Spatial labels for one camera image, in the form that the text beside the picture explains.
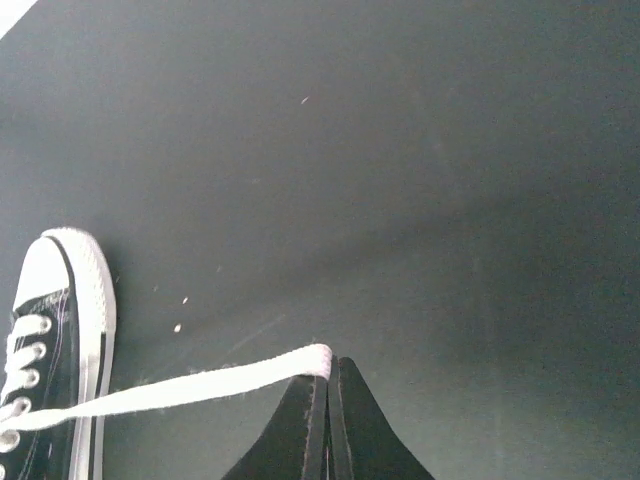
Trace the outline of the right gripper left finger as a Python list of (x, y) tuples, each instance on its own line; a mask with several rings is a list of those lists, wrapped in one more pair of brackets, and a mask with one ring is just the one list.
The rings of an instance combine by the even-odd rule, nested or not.
[(263, 432), (224, 478), (325, 479), (327, 388), (322, 377), (294, 377)]

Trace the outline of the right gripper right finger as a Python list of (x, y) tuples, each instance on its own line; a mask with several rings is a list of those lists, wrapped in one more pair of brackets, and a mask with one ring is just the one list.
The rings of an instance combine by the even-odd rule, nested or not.
[(398, 438), (356, 363), (333, 359), (327, 396), (329, 479), (431, 479)]

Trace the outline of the white shoelace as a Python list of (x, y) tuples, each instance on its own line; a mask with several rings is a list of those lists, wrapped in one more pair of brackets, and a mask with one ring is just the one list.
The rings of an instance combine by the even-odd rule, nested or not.
[(166, 409), (251, 392), (295, 376), (330, 378), (333, 352), (310, 344), (255, 363), (202, 371), (142, 385), (75, 406), (28, 413), (19, 402), (3, 408), (1, 451), (17, 446), (22, 432), (52, 428), (66, 421)]

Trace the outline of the black sneaker white sole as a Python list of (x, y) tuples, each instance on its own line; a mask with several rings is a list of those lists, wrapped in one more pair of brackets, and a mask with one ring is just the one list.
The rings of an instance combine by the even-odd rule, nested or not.
[[(84, 230), (44, 231), (28, 248), (6, 339), (1, 418), (66, 409), (109, 392), (117, 321), (113, 281)], [(102, 417), (1, 430), (4, 479), (100, 479)]]

